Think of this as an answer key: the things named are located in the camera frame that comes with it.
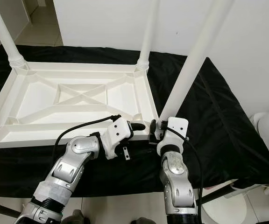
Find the black cloth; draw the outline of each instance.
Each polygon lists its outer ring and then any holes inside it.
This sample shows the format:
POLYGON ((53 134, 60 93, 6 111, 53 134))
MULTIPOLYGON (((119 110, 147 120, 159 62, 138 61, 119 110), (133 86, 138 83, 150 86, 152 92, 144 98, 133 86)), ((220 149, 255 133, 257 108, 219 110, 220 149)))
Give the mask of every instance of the black cloth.
MULTIPOLYGON (((18 46, 27 61, 136 64, 138 51, 111 48, 18 46)), ((158 114, 162 111, 186 57, 151 52, 148 80, 158 114)), ((0 46, 0 90, 10 67, 0 46)), ((189 121, 187 135, 198 150, 204 186, 230 179, 249 184, 269 183, 269 151, 256 133, 226 81, 209 58, 204 62, 178 117, 189 121)), ((73 196, 109 196, 162 191, 160 157, 146 142, 131 142, 131 160, 123 156, 98 159, 85 166, 73 196)), ((61 155, 65 146, 59 146, 61 155)), ((52 146, 0 149, 0 196, 31 197, 45 178, 52 146)), ((200 183, 197 159, 185 146, 184 162, 193 187, 200 183)))

